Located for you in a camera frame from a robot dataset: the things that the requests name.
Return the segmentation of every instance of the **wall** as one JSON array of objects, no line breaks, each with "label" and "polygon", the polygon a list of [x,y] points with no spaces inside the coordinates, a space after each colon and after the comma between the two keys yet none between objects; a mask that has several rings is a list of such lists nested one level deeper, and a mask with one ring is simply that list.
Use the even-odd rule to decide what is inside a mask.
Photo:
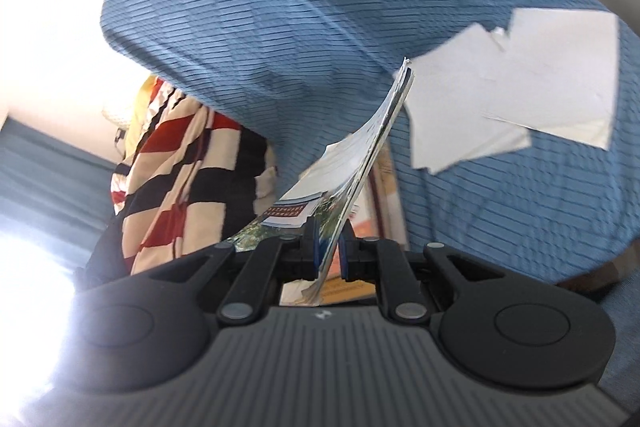
[{"label": "wall", "polygon": [[0,0],[0,108],[116,160],[116,128],[100,114],[103,103],[114,92],[132,100],[147,73],[104,42],[101,6],[102,0]]},{"label": "wall", "polygon": [[0,129],[2,129],[2,126],[4,125],[4,122],[6,121],[6,117],[9,114],[9,108],[6,105],[6,102],[2,99],[0,99]]}]

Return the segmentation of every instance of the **metal rivet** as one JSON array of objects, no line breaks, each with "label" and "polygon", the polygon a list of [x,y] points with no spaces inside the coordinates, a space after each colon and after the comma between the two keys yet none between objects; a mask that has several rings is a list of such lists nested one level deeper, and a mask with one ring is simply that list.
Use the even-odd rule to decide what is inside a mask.
[{"label": "metal rivet", "polygon": [[231,319],[233,321],[239,321],[241,319],[247,318],[254,311],[249,304],[244,302],[231,302],[226,304],[220,314],[223,317]]},{"label": "metal rivet", "polygon": [[396,306],[396,315],[401,319],[421,319],[427,314],[427,308],[418,302],[403,302]]}]

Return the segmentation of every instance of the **gray ribbed plastic surface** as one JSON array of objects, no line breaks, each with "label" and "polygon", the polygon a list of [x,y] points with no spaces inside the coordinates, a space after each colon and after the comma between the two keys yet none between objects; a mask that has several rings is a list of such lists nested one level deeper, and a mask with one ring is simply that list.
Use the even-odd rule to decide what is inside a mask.
[{"label": "gray ribbed plastic surface", "polygon": [[54,389],[26,412],[29,427],[613,427],[626,417],[592,385],[555,396],[484,387],[426,330],[377,308],[274,308],[222,331],[167,384],[117,396]]}]

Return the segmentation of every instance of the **yellow fabric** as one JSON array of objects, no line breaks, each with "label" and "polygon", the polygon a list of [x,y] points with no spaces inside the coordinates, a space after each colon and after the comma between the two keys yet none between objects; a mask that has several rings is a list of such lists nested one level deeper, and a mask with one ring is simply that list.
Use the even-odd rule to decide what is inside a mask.
[{"label": "yellow fabric", "polygon": [[140,138],[142,138],[142,126],[145,123],[146,110],[149,107],[151,92],[157,79],[158,76],[156,74],[150,74],[136,95],[136,100],[133,103],[131,124],[124,137],[125,157],[131,156],[136,151]]}]

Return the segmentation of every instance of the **blue textile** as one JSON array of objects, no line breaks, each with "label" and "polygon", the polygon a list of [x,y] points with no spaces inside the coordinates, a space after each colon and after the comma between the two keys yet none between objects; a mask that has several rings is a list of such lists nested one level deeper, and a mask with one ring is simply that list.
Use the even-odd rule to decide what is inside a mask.
[{"label": "blue textile", "polygon": [[616,327],[616,347],[600,386],[629,411],[640,409],[640,270],[602,302]]},{"label": "blue textile", "polygon": [[0,234],[38,245],[70,271],[84,266],[113,216],[114,167],[7,120],[0,131]]},{"label": "blue textile", "polygon": [[[596,0],[105,0],[110,45],[271,140],[281,190],[372,115],[404,56],[514,7],[603,9]],[[533,147],[413,170],[392,130],[412,247],[438,240],[547,281],[619,254],[640,230],[638,38],[620,26],[609,152],[534,133]]]}]

